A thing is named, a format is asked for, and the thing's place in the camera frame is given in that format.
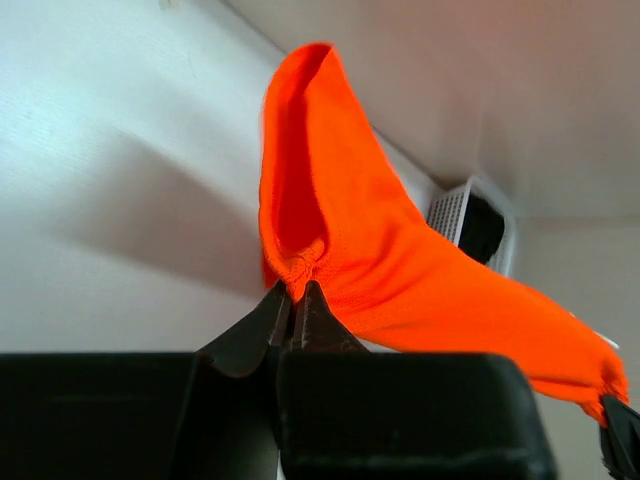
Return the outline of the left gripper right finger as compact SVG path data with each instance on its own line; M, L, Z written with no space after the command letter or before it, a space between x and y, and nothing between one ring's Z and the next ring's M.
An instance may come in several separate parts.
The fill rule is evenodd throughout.
M364 345L333 315L321 285L310 281L295 307L292 350L366 353Z

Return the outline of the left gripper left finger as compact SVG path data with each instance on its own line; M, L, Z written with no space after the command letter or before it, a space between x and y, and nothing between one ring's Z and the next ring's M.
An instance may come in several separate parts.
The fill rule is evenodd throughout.
M278 281L241 320L198 350L216 371L244 378L258 370L272 347L283 343L290 319L290 295Z

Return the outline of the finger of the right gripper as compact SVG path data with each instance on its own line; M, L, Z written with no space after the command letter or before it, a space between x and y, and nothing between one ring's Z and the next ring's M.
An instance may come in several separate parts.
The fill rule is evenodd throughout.
M603 464L613 479L639 480L639 413L616 397L601 400L607 422L600 428Z

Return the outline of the orange shorts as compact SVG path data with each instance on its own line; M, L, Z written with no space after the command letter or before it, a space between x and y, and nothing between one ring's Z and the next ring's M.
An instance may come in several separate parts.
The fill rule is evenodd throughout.
M544 294L433 230L373 133L336 49L290 53L267 88L259 232L267 283L320 284L354 335L400 352L488 352L598 421L629 399L622 359Z

